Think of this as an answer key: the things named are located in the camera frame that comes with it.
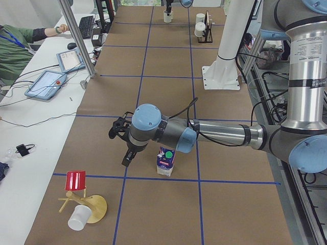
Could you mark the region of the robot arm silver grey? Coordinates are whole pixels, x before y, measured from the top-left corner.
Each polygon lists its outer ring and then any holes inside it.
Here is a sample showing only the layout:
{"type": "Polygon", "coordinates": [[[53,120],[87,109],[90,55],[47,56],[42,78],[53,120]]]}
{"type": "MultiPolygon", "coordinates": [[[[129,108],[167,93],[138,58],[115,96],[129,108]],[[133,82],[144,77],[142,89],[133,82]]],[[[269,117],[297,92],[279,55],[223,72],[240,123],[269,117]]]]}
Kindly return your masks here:
{"type": "Polygon", "coordinates": [[[305,173],[325,170],[326,1],[265,1],[261,31],[269,38],[291,40],[287,118],[281,125],[166,117],[156,106],[143,104],[122,128],[121,138],[128,146],[122,164],[128,166],[150,140],[183,153],[190,152],[197,140],[208,140],[271,153],[305,173]]]}
{"type": "MultiPolygon", "coordinates": [[[[169,15],[172,12],[172,3],[174,0],[166,0],[166,13],[169,15]]],[[[179,0],[178,1],[184,8],[189,8],[193,4],[193,0],[179,0]]]]}

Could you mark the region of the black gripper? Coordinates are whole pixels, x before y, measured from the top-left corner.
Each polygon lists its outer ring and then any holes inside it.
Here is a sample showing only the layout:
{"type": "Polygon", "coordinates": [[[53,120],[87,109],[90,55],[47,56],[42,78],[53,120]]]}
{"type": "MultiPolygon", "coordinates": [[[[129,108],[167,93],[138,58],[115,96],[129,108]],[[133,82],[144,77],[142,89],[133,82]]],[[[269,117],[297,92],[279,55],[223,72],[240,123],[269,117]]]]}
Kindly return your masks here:
{"type": "Polygon", "coordinates": [[[127,144],[128,150],[122,160],[123,166],[129,166],[131,161],[134,159],[137,153],[143,151],[146,145],[138,146],[134,144],[127,144]]]}
{"type": "Polygon", "coordinates": [[[171,13],[172,12],[172,8],[171,8],[172,3],[173,3],[173,0],[166,0],[166,7],[167,7],[166,12],[167,13],[171,13]]]}

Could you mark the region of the person's hand with watch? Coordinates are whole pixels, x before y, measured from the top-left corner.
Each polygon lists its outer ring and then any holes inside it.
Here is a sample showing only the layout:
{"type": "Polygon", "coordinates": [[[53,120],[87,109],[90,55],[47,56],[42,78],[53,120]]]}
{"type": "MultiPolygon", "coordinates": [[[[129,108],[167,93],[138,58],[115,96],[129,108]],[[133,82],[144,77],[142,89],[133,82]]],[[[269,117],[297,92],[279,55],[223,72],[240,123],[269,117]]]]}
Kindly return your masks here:
{"type": "Polygon", "coordinates": [[[58,32],[59,33],[65,33],[69,31],[69,27],[66,25],[66,24],[61,24],[59,27],[58,27],[58,32]]]}

